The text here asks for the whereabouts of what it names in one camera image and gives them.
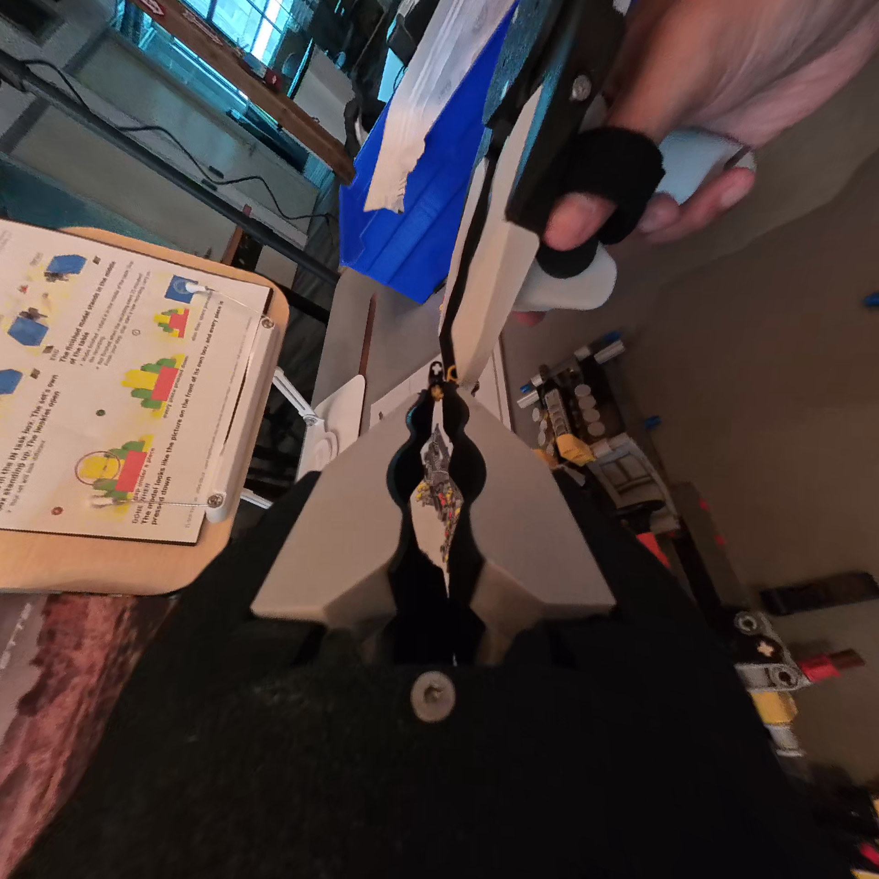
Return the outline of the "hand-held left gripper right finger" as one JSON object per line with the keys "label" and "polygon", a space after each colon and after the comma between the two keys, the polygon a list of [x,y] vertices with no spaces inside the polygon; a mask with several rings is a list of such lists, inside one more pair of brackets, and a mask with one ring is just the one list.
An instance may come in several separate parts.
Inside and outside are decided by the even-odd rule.
{"label": "hand-held left gripper right finger", "polygon": [[463,500],[448,556],[461,645],[610,614],[616,599],[548,465],[468,392],[445,399],[445,430]]}

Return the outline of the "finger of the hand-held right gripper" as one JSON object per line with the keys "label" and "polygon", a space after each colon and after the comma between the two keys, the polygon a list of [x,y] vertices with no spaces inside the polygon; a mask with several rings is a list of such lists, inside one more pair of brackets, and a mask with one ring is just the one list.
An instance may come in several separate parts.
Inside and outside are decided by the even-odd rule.
{"label": "finger of the hand-held right gripper", "polygon": [[539,248],[537,234],[506,220],[486,220],[464,265],[466,232],[453,252],[443,310],[445,379],[475,383],[499,340]]}
{"label": "finger of the hand-held right gripper", "polygon": [[[542,96],[543,87],[540,86],[524,104],[518,118],[511,126],[511,129],[505,138],[500,138],[500,135],[502,134],[502,126],[499,126],[498,130],[491,130],[486,133],[486,149],[484,155],[479,159],[474,168],[467,193],[467,200],[461,217],[461,224],[456,237],[457,242],[459,240],[459,234],[463,231],[466,232],[466,239],[464,242],[465,266],[467,266],[469,259],[475,252],[486,220],[499,221],[503,219],[523,228],[508,219],[507,208],[516,182],[522,156],[525,152],[526,141],[533,126],[534,116],[536,115],[537,107],[540,104]],[[445,285],[445,297],[447,283],[448,277]],[[442,323],[443,311],[439,327],[440,338]]]}

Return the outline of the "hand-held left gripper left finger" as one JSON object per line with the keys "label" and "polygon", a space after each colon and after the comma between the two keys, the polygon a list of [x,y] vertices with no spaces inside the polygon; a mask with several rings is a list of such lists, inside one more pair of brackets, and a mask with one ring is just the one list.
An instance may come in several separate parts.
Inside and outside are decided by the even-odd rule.
{"label": "hand-held left gripper left finger", "polygon": [[397,619],[398,637],[418,630],[418,558],[411,497],[418,454],[410,393],[318,473],[250,609],[269,621],[316,623],[367,637]]}

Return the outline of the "small black yellow lego assembly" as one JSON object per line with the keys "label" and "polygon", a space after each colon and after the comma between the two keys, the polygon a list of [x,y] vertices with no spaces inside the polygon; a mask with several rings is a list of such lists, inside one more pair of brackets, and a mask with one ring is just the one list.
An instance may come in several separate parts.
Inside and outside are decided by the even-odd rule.
{"label": "small black yellow lego assembly", "polygon": [[461,402],[460,383],[455,363],[447,366],[441,360],[430,363],[427,379],[427,399],[432,403],[450,400],[451,404]]}

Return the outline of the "partly built lego car chassis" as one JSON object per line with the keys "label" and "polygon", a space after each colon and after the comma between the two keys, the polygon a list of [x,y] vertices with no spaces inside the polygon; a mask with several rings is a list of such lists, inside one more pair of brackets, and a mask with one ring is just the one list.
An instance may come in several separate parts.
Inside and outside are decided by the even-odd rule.
{"label": "partly built lego car chassis", "polygon": [[793,693],[862,665],[853,651],[792,654],[760,611],[724,603],[600,362],[574,353],[531,380],[542,448],[586,478],[586,510],[618,607],[550,624],[557,665],[583,683],[602,855],[589,877],[877,877],[877,805],[864,787],[782,781],[799,755]]}

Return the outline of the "lego instruction booklet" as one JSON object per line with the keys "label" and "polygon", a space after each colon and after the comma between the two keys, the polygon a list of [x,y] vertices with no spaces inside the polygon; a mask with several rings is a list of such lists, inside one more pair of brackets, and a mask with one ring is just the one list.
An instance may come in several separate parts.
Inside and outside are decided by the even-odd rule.
{"label": "lego instruction booklet", "polygon": [[[375,402],[370,410],[370,427],[378,425],[407,402],[414,402],[429,379],[430,364]],[[500,343],[484,368],[472,396],[507,429],[511,429],[510,401]],[[410,496],[410,510],[418,547],[448,580],[448,555],[456,532],[463,496],[450,478],[448,468],[453,444],[443,427],[441,407],[436,404],[432,432],[421,448],[423,476]]]}

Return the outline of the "black lego beam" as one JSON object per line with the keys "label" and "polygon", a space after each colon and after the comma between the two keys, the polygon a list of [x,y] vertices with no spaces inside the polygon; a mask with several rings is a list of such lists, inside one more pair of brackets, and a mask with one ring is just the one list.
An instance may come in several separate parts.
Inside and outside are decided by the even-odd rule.
{"label": "black lego beam", "polygon": [[863,570],[851,570],[758,591],[763,609],[788,617],[878,599],[877,580]]}

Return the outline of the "lego set cardboard box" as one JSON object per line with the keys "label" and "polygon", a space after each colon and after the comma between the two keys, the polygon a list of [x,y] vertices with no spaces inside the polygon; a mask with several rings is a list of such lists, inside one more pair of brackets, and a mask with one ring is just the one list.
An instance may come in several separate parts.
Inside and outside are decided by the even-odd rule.
{"label": "lego set cardboard box", "polygon": [[72,797],[123,688],[177,599],[44,596],[35,680],[2,733],[1,875],[11,877]]}

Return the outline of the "person's right hand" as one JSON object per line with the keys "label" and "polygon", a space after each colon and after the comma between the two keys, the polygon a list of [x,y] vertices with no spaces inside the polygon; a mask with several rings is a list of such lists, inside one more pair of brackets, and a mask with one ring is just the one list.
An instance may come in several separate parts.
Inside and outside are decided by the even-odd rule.
{"label": "person's right hand", "polygon": [[[759,149],[813,114],[877,53],[875,1],[635,2],[608,84],[602,127],[657,147],[693,128]],[[701,231],[752,191],[756,172],[724,170],[678,203],[654,194],[635,231],[666,244]],[[579,250],[619,206],[574,189],[553,206],[542,244]]]}

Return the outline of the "white paper bags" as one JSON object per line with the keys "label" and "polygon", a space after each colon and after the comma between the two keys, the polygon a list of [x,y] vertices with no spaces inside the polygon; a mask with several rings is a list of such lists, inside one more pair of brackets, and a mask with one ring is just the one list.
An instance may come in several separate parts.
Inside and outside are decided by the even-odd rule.
{"label": "white paper bags", "polygon": [[426,137],[487,47],[513,1],[440,1],[385,118],[366,213],[397,214]]}

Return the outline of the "blue plastic bin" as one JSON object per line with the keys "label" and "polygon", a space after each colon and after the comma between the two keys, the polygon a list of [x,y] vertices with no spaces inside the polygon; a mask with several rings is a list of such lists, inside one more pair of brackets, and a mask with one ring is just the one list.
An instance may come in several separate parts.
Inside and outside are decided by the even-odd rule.
{"label": "blue plastic bin", "polygon": [[358,152],[354,182],[339,192],[342,267],[417,303],[425,302],[445,280],[485,131],[483,107],[516,6],[515,2],[427,135],[423,154],[408,179],[403,212],[366,213],[365,199],[390,100],[412,60],[391,79],[396,88],[388,94],[389,101]]}

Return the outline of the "brown wooden post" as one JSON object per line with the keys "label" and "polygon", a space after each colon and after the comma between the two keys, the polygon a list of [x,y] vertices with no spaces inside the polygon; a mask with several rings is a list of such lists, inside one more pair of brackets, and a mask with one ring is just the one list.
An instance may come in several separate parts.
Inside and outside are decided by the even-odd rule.
{"label": "brown wooden post", "polygon": [[178,1],[135,1],[135,5],[327,164],[343,184],[353,182],[353,160],[344,143],[295,104],[279,83],[270,83],[271,75],[259,76],[243,53],[202,16]]}

